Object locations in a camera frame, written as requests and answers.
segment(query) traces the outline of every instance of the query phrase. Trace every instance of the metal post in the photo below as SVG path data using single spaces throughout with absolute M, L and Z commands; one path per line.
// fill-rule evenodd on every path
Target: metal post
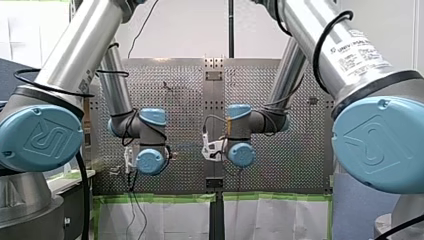
M 112 46 L 106 52 L 100 64 L 102 70 L 122 71 L 121 58 L 117 46 Z M 111 116 L 122 115 L 132 111 L 127 82 L 117 73 L 100 74 L 103 93 Z
M 229 58 L 234 58 L 234 0 L 228 0 Z
M 87 92 L 124 11 L 113 0 L 82 3 L 35 82 L 71 92 Z M 60 97 L 80 106 L 81 98 Z

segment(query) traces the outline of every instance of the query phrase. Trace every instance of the perforated metal panel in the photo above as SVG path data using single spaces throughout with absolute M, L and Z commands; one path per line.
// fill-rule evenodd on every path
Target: perforated metal panel
M 127 82 L 133 107 L 165 109 L 167 144 L 173 152 L 178 153 L 177 160 L 172 161 L 159 176 L 139 175 L 135 189 L 138 192 L 204 192 L 204 160 L 200 135 L 203 120 L 202 61 L 139 59 L 124 62 L 124 68 L 130 73 Z M 109 113 L 101 89 L 98 95 L 98 126 L 93 126 L 99 139 L 98 164 L 95 165 L 98 176 L 95 178 L 94 192 L 126 192 L 126 177 L 109 173 L 109 169 L 124 164 L 124 147 L 121 139 L 108 133 Z
M 278 64 L 279 60 L 226 59 L 225 105 L 248 103 L 259 108 L 268 98 Z M 204 193 L 205 173 L 215 172 L 205 169 L 211 165 L 205 164 L 201 155 L 204 108 L 210 107 L 204 105 L 203 91 L 212 91 L 204 89 L 204 60 L 138 59 L 128 60 L 124 66 L 130 72 L 127 81 L 133 106 L 165 109 L 167 143 L 178 152 L 177 160 L 172 161 L 161 175 L 140 176 L 136 191 Z M 164 88 L 164 82 L 171 90 Z M 212 92 L 221 96 L 218 89 L 214 88 Z M 91 102 L 92 155 L 97 170 L 93 190 L 96 195 L 123 193 L 128 191 L 127 178 L 124 174 L 111 175 L 110 169 L 124 165 L 124 148 L 120 139 L 107 132 L 109 113 L 101 87 L 94 84 L 91 90 L 97 95 Z M 245 169 L 241 177 L 230 163 L 224 163 L 230 172 L 224 171 L 224 191 L 326 193 L 332 167 L 332 153 L 328 152 L 331 147 L 327 140 L 331 134 L 331 105 L 308 68 L 290 110 L 290 129 L 272 138 L 254 135 L 252 142 L 257 161 Z
M 226 106 L 247 103 L 260 108 L 271 92 L 277 67 L 278 61 L 272 60 L 226 60 Z M 314 99 L 318 99 L 316 105 L 311 104 Z M 308 68 L 289 110 L 289 130 L 274 137 L 253 135 L 257 160 L 240 175 L 226 163 L 225 191 L 324 193 L 330 174 L 325 168 L 331 168 L 331 158 L 325 158 L 324 139 L 329 105 L 331 101 Z

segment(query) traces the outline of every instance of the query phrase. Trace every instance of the metal base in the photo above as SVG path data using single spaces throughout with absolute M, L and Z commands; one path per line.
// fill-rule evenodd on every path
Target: metal base
M 401 195 L 392 214 L 380 216 L 375 221 L 375 236 L 399 226 L 423 212 L 424 195 Z M 410 226 L 389 238 L 390 240 L 424 240 L 424 223 Z
M 4 222 L 0 225 L 0 238 L 8 240 L 63 240 L 63 198 L 55 196 L 51 204 L 31 215 Z
M 385 214 L 378 217 L 374 223 L 374 238 L 389 231 L 392 228 L 392 214 Z

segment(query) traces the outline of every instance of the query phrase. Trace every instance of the vertical metal bar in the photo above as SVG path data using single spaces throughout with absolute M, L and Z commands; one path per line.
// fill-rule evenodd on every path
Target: vertical metal bar
M 106 71 L 123 71 L 117 46 L 109 48 L 100 67 Z M 100 73 L 99 75 L 110 115 L 116 116 L 131 112 L 131 98 L 124 77 L 118 73 Z
M 228 0 L 229 58 L 234 58 L 234 0 Z

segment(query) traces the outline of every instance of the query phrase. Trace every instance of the wire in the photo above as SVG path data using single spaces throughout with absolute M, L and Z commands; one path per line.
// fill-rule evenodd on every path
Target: wire
M 140 203 L 137 200 L 137 197 L 135 196 L 135 193 L 133 192 L 134 198 L 135 198 L 135 202 L 137 203 L 138 209 L 140 210 L 141 214 L 143 214 L 144 217 L 144 227 L 143 230 L 141 230 L 140 235 L 138 236 L 137 240 L 141 239 L 141 236 L 143 235 L 144 231 L 146 231 L 147 228 L 147 216 L 146 213 L 143 211 L 143 209 L 141 209 L 140 207 Z
M 137 41 L 138 37 L 140 37 L 141 33 L 143 32 L 144 27 L 146 26 L 147 21 L 149 20 L 150 16 L 152 15 L 153 10 L 155 9 L 156 4 L 159 2 L 159 0 L 156 0 L 155 3 L 153 3 L 152 8 L 150 9 L 149 14 L 147 14 L 146 20 L 144 20 L 143 25 L 140 28 L 140 31 L 138 31 L 137 35 L 135 36 L 135 38 L 133 39 L 130 51 L 128 51 L 128 58 L 131 57 L 131 52 L 135 47 L 135 42 Z
M 221 122 L 224 122 L 224 123 L 227 122 L 225 119 L 218 117 L 216 115 L 212 115 L 212 114 L 208 115 L 208 116 L 206 116 L 205 120 L 203 121 L 203 133 L 206 133 L 206 124 L 208 123 L 209 118 L 215 118 L 215 119 L 217 119 Z
M 81 172 L 81 181 L 82 188 L 84 192 L 84 225 L 82 229 L 82 240 L 89 240 L 89 230 L 90 230 L 90 186 L 88 183 L 87 170 L 85 168 L 84 160 L 81 156 L 81 152 L 78 151 L 76 155 L 78 167 Z
M 94 97 L 94 95 L 92 95 L 92 94 L 68 92 L 68 91 L 65 91 L 65 90 L 62 90 L 62 89 L 59 89 L 59 88 L 52 88 L 52 87 L 49 87 L 49 86 L 46 86 L 46 85 L 42 85 L 42 84 L 33 82 L 33 81 L 28 80 L 27 78 L 21 76 L 21 74 L 35 73 L 35 72 L 40 72 L 40 69 L 38 69 L 38 68 L 20 69 L 20 70 L 17 70 L 16 72 L 14 72 L 13 76 L 21 82 L 33 85 L 34 87 L 40 88 L 40 89 L 45 90 L 45 91 L 52 91 L 52 92 L 57 92 L 57 93 L 62 93 L 62 94 L 77 96 L 77 97 L 86 97 L 86 98 Z
M 378 236 L 375 240 L 387 240 L 387 238 L 389 236 L 391 236 L 391 235 L 393 235 L 393 234 L 395 234 L 395 233 L 397 233 L 399 231 L 402 231 L 405 228 L 408 228 L 408 227 L 410 227 L 410 226 L 412 226 L 414 224 L 423 222 L 423 221 L 424 221 L 424 214 L 423 215 L 420 215 L 420 216 L 418 216 L 416 218 L 413 218 L 413 219 L 411 219 L 411 220 L 409 220 L 407 222 L 404 222 L 404 223 L 400 224 L 399 226 L 396 226 L 396 227 L 390 229 L 389 231 L 387 231 L 387 232 L 381 234 L 380 236 Z
M 129 197 L 130 197 L 130 203 L 131 203 L 131 211 L 132 211 L 132 219 L 131 219 L 131 221 L 130 221 L 130 224 L 128 224 L 128 226 L 127 226 L 127 229 L 125 230 L 125 239 L 126 240 L 128 240 L 128 231 L 129 231 L 129 229 L 130 229 L 130 227 L 133 225 L 133 223 L 134 223 L 134 220 L 135 220 L 135 212 L 134 212 L 134 204 L 133 204 L 133 201 L 132 201 L 132 198 L 131 198 L 131 173 L 132 172 L 129 172 L 128 173 L 128 175 L 127 175 L 127 185 L 128 185 L 128 195 L 129 195 Z
M 128 130 L 130 129 L 130 126 L 131 126 L 132 122 L 134 121 L 135 116 L 137 115 L 138 109 L 137 108 L 133 108 L 133 112 L 134 113 L 131 116 L 131 118 L 130 119 L 127 119 L 127 123 L 125 124 L 125 131 L 124 131 L 124 134 L 122 135 L 121 144 L 124 147 L 130 145 L 134 141 L 134 138 L 131 138 L 130 141 L 125 142 L 125 139 L 127 138 L 127 136 L 129 136 Z
M 324 42 L 327 39 L 327 36 L 333 30 L 334 26 L 346 19 L 348 20 L 353 19 L 352 11 L 344 11 L 340 13 L 336 18 L 334 18 L 330 23 L 328 23 L 328 25 L 324 28 L 324 31 L 321 37 L 318 39 L 317 45 L 314 50 L 314 55 L 312 57 L 312 68 L 314 71 L 315 80 L 318 83 L 318 85 L 321 87 L 321 89 L 326 93 L 328 93 L 328 90 L 324 84 L 324 81 L 322 80 L 321 72 L 319 71 L 319 57 L 320 57 Z
M 278 11 L 278 0 L 274 0 L 274 11 L 275 11 L 275 18 L 277 21 L 278 26 L 280 27 L 281 31 L 283 31 L 285 34 L 287 34 L 288 36 L 292 36 L 292 34 L 283 26 L 283 24 L 281 23 L 281 17 L 280 17 L 280 13 Z
M 267 137 L 272 137 L 272 136 L 274 136 L 275 134 L 277 134 L 278 133 L 278 127 L 277 127 L 277 124 L 274 122 L 274 120 L 268 115 L 268 114 L 266 114 L 265 112 L 263 112 L 262 110 L 252 110 L 253 112 L 257 112 L 257 113 L 259 113 L 259 114 L 261 114 L 262 116 L 264 116 L 266 119 L 268 119 L 268 121 L 270 121 L 271 123 L 272 123 L 272 126 L 274 127 L 274 132 L 273 133 L 271 133 L 271 134 L 267 134 L 267 133 L 264 133 L 264 135 L 265 136 L 267 136 Z
M 164 139 L 165 139 L 165 141 L 166 140 L 168 140 L 168 137 L 166 137 L 166 135 L 163 133 L 163 132 L 161 132 L 161 131 L 159 131 L 158 129 L 156 129 L 155 127 L 153 127 L 153 126 L 151 126 L 151 124 L 149 124 L 149 123 L 147 123 L 147 122 L 145 122 L 144 120 L 142 120 L 142 119 L 140 119 L 144 124 L 146 124 L 147 125 L 147 127 L 149 127 L 150 129 L 152 129 L 153 131 L 155 131 L 156 133 L 158 133 L 159 135 L 161 135 Z
M 138 202 L 137 196 L 135 195 L 134 189 L 135 189 L 135 183 L 137 181 L 137 177 L 138 177 L 138 171 L 135 172 L 135 176 L 133 178 L 133 183 L 132 183 L 132 186 L 130 188 L 130 195 L 131 195 L 131 193 L 133 194 L 133 197 L 135 199 L 135 202 L 137 203 L 138 209 L 140 210 L 141 214 L 143 215 L 144 222 L 145 222 L 144 227 L 141 230 L 140 235 L 138 236 L 138 240 L 139 240 L 141 238 L 141 236 L 143 235 L 143 233 L 146 231 L 146 228 L 147 228 L 147 216 L 146 216 L 146 213 L 141 208 L 140 203 Z
M 292 91 L 289 94 L 287 94 L 287 96 L 285 96 L 285 97 L 283 97 L 280 100 L 277 100 L 275 102 L 265 103 L 264 106 L 276 105 L 276 104 L 279 104 L 279 103 L 284 102 L 287 99 L 289 99 L 291 96 L 293 96 L 297 92 L 297 90 L 299 90 L 300 86 L 302 85 L 303 79 L 304 79 L 304 76 L 302 76 L 302 78 L 300 79 L 299 83 L 296 85 L 295 88 L 292 89 Z

